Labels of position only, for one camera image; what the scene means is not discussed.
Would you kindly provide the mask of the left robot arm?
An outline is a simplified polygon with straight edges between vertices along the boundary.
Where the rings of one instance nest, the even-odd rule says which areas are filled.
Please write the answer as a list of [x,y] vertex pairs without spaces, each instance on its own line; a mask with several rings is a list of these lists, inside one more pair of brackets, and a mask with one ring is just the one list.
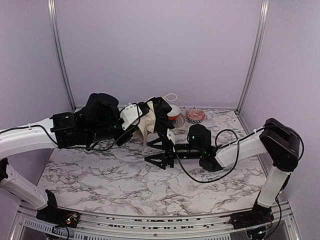
[[8,157],[42,149],[95,150],[97,143],[114,139],[120,145],[131,136],[143,112],[137,103],[123,109],[106,93],[92,93],[76,112],[54,114],[35,123],[0,132],[0,186],[36,209],[36,217],[59,227],[76,228],[79,213],[58,207],[55,194],[21,176]]

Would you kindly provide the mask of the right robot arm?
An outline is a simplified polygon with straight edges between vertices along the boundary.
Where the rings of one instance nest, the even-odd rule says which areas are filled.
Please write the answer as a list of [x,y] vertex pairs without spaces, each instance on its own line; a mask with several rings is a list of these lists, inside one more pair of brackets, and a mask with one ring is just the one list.
[[235,169],[239,161],[268,154],[272,168],[260,190],[251,210],[233,213],[230,223],[234,229],[248,228],[274,220],[272,205],[279,193],[287,185],[291,173],[297,168],[305,145],[301,136],[292,128],[274,118],[248,135],[219,145],[212,141],[212,133],[202,124],[189,128],[187,143],[176,143],[170,129],[158,132],[158,138],[147,145],[162,150],[162,153],[146,156],[144,160],[161,169],[174,167],[184,159],[198,159],[199,166],[208,172],[218,172],[224,168]]

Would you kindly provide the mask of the beige folding umbrella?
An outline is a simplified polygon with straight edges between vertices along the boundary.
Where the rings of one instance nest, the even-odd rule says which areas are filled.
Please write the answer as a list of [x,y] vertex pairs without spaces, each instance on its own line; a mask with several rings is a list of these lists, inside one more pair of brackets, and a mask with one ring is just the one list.
[[168,117],[172,107],[163,96],[152,97],[145,103],[149,107],[149,112],[140,118],[137,130],[134,132],[134,137],[139,137],[142,141],[142,146],[139,148],[142,153],[147,150],[148,134],[158,133],[161,128],[164,128],[166,134],[167,129],[175,128]]

